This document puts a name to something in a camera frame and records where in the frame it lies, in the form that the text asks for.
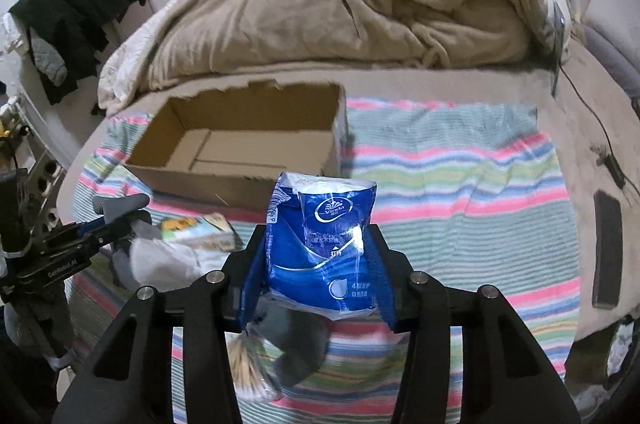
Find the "brown cardboard box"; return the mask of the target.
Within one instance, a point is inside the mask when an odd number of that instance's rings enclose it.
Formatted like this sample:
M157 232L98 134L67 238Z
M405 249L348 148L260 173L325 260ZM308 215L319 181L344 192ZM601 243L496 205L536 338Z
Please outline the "brown cardboard box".
M168 98L125 166L155 192L263 211L281 173L339 176L346 131L340 84L254 81Z

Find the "beige plush blanket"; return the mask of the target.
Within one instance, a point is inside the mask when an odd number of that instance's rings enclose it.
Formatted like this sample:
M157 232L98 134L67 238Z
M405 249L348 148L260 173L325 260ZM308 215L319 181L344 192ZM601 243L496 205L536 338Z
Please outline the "beige plush blanket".
M550 41L544 0L170 0L104 64L98 103L276 68L513 63Z

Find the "black phone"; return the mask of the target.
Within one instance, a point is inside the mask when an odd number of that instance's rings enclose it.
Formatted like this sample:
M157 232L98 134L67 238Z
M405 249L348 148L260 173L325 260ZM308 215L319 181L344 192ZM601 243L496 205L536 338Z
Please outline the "black phone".
M592 287L592 306L613 310L620 302L623 275L623 217L620 202L598 190L594 193L596 215L596 269Z

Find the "dark hanging clothes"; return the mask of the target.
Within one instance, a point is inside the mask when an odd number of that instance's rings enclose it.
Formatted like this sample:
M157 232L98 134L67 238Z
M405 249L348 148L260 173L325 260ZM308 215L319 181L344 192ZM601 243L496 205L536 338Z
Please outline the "dark hanging clothes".
M17 0L9 14L24 29L27 56L50 104L96 75L108 46L104 27L122 20L130 6L150 0Z

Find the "white grey sock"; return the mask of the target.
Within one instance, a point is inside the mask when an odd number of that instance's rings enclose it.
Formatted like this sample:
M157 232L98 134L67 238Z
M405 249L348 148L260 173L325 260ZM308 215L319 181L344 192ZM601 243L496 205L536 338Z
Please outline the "white grey sock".
M160 223L138 221L134 237L113 249L111 266L114 280L129 291L150 285L168 292L188 287L209 271L221 269L232 253L164 241Z

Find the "white floral pillow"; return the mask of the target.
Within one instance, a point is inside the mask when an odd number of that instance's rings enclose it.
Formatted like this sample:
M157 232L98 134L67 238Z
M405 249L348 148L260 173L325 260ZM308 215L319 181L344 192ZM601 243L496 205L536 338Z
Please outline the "white floral pillow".
M572 37L572 18L567 0L539 0L544 10L542 33L547 48L560 54L560 62L570 58L570 37Z

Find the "dark grey sock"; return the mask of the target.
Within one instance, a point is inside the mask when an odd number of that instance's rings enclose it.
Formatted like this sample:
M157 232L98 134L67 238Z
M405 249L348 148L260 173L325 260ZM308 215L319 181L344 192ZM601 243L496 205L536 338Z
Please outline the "dark grey sock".
M273 372L282 387L292 388L316 373L324 361L330 341L330 321L307 311L285 306L262 296L252 320L253 329L281 355L273 362Z

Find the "blue plastic pouch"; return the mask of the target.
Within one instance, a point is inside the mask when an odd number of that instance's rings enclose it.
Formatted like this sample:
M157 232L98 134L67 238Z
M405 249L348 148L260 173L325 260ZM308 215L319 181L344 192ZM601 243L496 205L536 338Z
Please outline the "blue plastic pouch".
M291 308L336 321L375 311L363 232L371 180L281 173L266 217L266 284Z

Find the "clear bag with contents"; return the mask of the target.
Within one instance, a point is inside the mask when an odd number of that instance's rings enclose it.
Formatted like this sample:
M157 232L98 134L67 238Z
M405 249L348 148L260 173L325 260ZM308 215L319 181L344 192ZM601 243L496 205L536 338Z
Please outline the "clear bag with contents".
M227 333L226 344L236 396L260 404L279 399L280 389L260 361L259 340L246 331Z

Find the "small colourful carton pack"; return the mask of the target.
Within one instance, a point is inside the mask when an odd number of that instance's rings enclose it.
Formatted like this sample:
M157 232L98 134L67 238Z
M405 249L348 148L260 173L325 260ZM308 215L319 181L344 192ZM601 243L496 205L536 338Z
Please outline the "small colourful carton pack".
M213 251L236 251L235 232L221 213L165 218L160 223L160 232L167 242Z

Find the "white floral headboard cushion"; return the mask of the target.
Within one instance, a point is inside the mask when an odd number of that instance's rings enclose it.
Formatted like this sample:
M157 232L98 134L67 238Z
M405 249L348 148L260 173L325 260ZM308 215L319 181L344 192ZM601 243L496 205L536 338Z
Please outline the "white floral headboard cushion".
M639 0L589 0L586 46L629 96L639 98Z

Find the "striped colourful towel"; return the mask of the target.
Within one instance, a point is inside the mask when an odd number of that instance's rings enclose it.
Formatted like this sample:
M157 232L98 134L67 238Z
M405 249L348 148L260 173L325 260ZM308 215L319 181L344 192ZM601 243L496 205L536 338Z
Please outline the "striped colourful towel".
M497 286L563 372L579 319L576 217L558 155L526 105L347 103L345 175L378 186L372 220L413 268ZM322 368L247 423L385 423L407 338L368 317L335 322Z

